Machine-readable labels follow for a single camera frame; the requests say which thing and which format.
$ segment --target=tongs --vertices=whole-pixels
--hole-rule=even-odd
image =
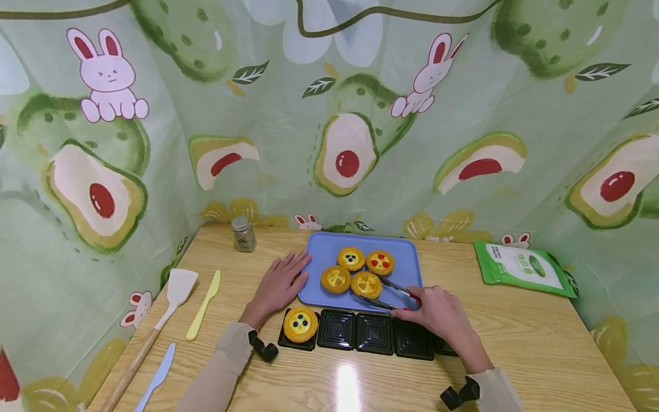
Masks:
[[[414,299],[416,301],[416,306],[418,308],[421,308],[421,305],[422,305],[421,304],[421,299],[419,299],[418,296],[416,296],[414,293],[411,293],[409,290],[407,290],[406,287],[402,287],[400,285],[397,285],[396,283],[393,283],[392,281],[388,280],[384,276],[381,276],[381,275],[378,275],[378,274],[375,274],[375,275],[379,277],[380,281],[385,286],[392,287],[392,288],[396,289],[398,292]],[[377,306],[377,307],[387,309],[387,310],[401,310],[401,309],[402,310],[414,310],[414,309],[410,309],[410,308],[399,308],[399,307],[390,305],[388,303],[384,303],[383,301],[381,301],[379,299],[373,299],[373,298],[370,298],[370,297],[363,297],[363,296],[359,296],[359,295],[355,295],[355,296],[357,296],[359,299],[361,299],[363,301],[366,301],[367,303],[369,303],[373,306]]]
[[[354,295],[356,299],[360,299],[369,305],[377,306],[379,308],[387,309],[387,310],[412,310],[408,308],[399,308],[393,305],[390,305],[389,303],[384,303],[383,301],[379,299],[373,299],[371,297],[363,297],[360,295]]]
[[[421,299],[419,299],[418,296],[416,296],[414,293],[410,292],[406,287],[397,285],[396,283],[393,283],[392,281],[388,280],[386,277],[382,275],[378,275],[378,274],[375,275],[380,278],[380,281],[382,282],[383,285],[392,287],[396,289],[398,292],[411,297],[416,301],[416,307],[421,308],[422,306]]]

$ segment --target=glass jar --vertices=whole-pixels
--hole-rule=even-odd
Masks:
[[[236,247],[241,252],[254,252],[256,248],[256,235],[254,228],[246,217],[237,216],[231,221],[231,230],[233,230],[233,239]]]

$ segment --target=beige sleeve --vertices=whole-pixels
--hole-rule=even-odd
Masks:
[[[215,352],[199,375],[185,391],[175,412],[225,411],[236,380],[252,355],[249,332],[253,328],[244,323],[231,323],[219,337]]]
[[[524,405],[508,377],[499,368],[467,375],[478,382],[480,399],[476,402],[478,412],[519,412]]]

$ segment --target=fabric backdrop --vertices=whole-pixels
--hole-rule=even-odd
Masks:
[[[658,18],[649,0],[1,0],[0,409],[84,410],[199,226],[241,214],[547,250],[633,403],[659,409]]]

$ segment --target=silver jar lid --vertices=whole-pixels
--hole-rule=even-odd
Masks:
[[[243,231],[247,229],[248,226],[249,226],[249,221],[245,216],[236,216],[231,221],[231,229],[233,229],[236,232]]]

